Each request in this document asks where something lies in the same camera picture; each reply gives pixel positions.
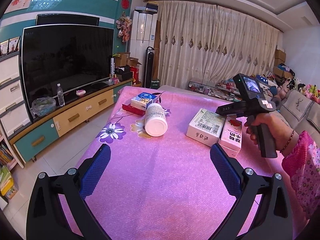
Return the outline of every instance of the pink tablecloth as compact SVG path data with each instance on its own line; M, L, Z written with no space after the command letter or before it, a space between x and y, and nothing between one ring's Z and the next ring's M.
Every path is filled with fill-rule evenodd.
M102 143L111 148L111 160L86 202L113 240L207 240L235 198L228 194L212 164L210 148L185 134L199 108L215 112L224 103L165 91L159 96L168 130L161 137L151 138L143 129L144 117L121 108L122 103L129 104L143 91L162 92L125 87L105 126L118 129L118 133L112 137L99 133L79 161L77 167L92 157ZM294 236L300 232L306 221L281 168L281 158L262 158L244 127L237 160L260 175L272 176L276 171L283 175L294 214ZM256 200L240 234L250 226L259 197ZM80 233L65 200L62 205L72 230Z

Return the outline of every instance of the white plastic bottle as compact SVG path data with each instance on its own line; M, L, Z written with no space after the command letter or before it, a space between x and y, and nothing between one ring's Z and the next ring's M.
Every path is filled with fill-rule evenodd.
M158 103L152 103L146 110L144 129L147 134L157 137L164 135L168 129L167 120L163 108Z
M60 84L58 84L57 95L58 95L59 105L64 106L63 91L62 91L62 87L60 86Z

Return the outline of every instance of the beige curtain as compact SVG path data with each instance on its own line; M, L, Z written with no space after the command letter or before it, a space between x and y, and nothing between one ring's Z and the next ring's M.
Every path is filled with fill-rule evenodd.
M185 1L160 1L158 15L161 85L186 88L191 78L214 84L237 73L266 74L273 65L279 31L254 17ZM177 36L188 42L171 43Z

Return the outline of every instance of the teal drawer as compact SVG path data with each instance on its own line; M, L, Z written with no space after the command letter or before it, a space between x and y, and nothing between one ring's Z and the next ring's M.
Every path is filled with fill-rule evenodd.
M116 88L113 89L113 94L116 95L114 98L113 98L113 103L115 104L117 101L118 101L118 98L119 98L119 90L121 88L124 88L125 86L131 86L132 82L128 82L127 84L124 84L124 85L121 85L121 86L118 86Z
M59 138L53 119L43 123L15 143L25 162Z

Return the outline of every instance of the bowl in plastic bag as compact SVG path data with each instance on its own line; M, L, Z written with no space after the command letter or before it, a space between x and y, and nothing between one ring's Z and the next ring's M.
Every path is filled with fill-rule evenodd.
M45 116L56 109L56 100L51 97L37 98L32 102L32 109L38 116Z

